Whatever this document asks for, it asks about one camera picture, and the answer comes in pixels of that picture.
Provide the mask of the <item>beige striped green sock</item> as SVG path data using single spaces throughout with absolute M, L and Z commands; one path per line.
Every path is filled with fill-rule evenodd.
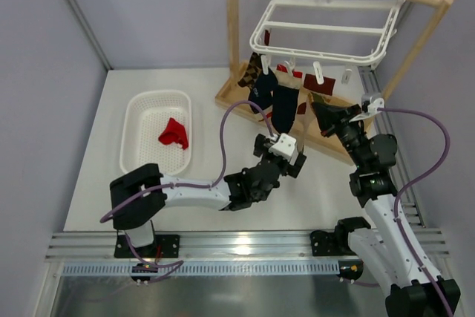
M 312 104 L 314 102 L 329 104 L 332 99 L 336 80 L 327 76 L 324 76 L 323 80 L 322 84 L 318 84 L 316 75 L 307 73 L 304 77 L 302 88 L 308 90 L 308 94 L 305 101 L 298 105 L 295 116 L 297 122 L 303 126 L 303 132 L 297 139 L 297 147 L 300 153 L 304 152 L 306 135 L 310 124 L 315 119 Z

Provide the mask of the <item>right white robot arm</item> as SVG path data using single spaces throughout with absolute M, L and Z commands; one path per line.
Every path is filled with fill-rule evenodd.
M 364 118 L 385 110 L 365 103 L 338 107 L 311 105 L 321 134 L 337 136 L 356 165 L 350 190 L 375 224 L 345 218 L 335 226 L 341 247 L 354 252 L 378 281 L 388 316 L 453 316 L 461 296 L 453 279 L 445 279 L 423 250 L 401 207 L 402 189 L 390 177 L 396 164 L 397 139 L 392 134 L 368 137 Z

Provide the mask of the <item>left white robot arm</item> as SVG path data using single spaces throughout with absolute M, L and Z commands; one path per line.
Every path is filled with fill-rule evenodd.
M 223 175 L 217 183 L 209 180 L 185 181 L 163 174 L 155 163 L 140 166 L 110 185 L 111 210 L 101 219 L 112 221 L 117 231 L 115 258 L 176 258 L 176 235 L 159 235 L 152 218 L 162 209 L 201 207 L 235 212 L 267 200 L 280 186 L 281 177 L 296 178 L 306 161 L 296 140 L 280 134 L 255 139 L 256 166 Z

